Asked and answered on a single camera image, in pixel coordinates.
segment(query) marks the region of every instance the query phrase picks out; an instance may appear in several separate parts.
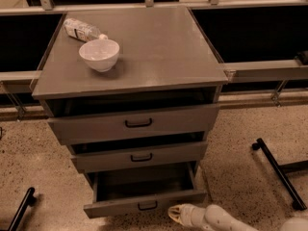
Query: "chest of drawers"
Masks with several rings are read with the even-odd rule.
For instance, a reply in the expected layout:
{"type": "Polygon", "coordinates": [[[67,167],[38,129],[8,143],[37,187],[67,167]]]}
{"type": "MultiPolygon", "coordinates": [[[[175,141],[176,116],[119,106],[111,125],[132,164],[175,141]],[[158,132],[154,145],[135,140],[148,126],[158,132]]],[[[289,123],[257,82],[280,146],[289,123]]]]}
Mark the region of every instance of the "chest of drawers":
{"type": "Polygon", "coordinates": [[[86,214],[97,218],[202,201],[205,191],[194,177],[227,79],[189,10],[67,16],[106,29],[121,47],[115,67],[98,73],[78,58],[82,42],[61,31],[33,92],[93,189],[86,214]]]}

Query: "speckled floor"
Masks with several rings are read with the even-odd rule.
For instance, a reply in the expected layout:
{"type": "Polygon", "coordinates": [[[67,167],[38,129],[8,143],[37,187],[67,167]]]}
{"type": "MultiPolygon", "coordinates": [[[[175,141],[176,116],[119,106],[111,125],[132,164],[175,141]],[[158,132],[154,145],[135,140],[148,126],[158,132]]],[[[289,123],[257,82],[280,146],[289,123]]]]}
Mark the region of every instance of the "speckled floor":
{"type": "MultiPolygon", "coordinates": [[[[198,185],[205,172],[209,195],[234,217],[259,230],[273,231],[289,217],[307,217],[294,211],[292,200],[262,151],[250,146],[263,138],[278,163],[308,158],[308,99],[280,108],[222,109],[200,164],[198,185]]],[[[3,121],[0,141],[0,229],[8,227],[27,189],[35,187],[38,202],[28,208],[20,230],[188,230],[172,222],[166,210],[118,217],[88,219],[84,204],[92,191],[69,160],[45,119],[3,121]]],[[[308,203],[307,171],[290,174],[308,203]]]]}

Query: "cabinet top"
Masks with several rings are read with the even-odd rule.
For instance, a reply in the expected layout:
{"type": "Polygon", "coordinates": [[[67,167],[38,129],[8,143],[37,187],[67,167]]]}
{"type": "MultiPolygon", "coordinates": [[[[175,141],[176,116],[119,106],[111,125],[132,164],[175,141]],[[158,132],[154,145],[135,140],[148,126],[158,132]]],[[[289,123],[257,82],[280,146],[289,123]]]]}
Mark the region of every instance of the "cabinet top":
{"type": "Polygon", "coordinates": [[[120,46],[116,65],[100,73],[78,50],[83,42],[60,30],[33,96],[66,98],[216,86],[227,82],[186,7],[71,12],[120,46]]]}

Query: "bottle cap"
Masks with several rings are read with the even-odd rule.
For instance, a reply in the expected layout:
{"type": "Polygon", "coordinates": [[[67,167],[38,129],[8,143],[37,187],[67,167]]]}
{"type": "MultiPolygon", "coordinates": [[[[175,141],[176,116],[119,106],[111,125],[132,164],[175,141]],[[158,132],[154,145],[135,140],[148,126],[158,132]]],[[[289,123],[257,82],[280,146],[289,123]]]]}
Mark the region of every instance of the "bottle cap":
{"type": "Polygon", "coordinates": [[[108,36],[107,35],[104,35],[104,34],[100,34],[99,39],[108,39],[108,36]]]}

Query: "plastic bottle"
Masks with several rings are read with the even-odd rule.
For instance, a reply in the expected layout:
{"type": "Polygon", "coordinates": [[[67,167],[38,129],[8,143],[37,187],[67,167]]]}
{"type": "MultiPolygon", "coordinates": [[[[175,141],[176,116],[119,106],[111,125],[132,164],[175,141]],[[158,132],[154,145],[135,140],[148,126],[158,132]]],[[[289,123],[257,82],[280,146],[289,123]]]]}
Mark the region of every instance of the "plastic bottle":
{"type": "Polygon", "coordinates": [[[64,21],[64,28],[69,36],[84,42],[94,39],[107,39],[105,35],[100,33],[97,27],[78,19],[66,19],[64,21]]]}

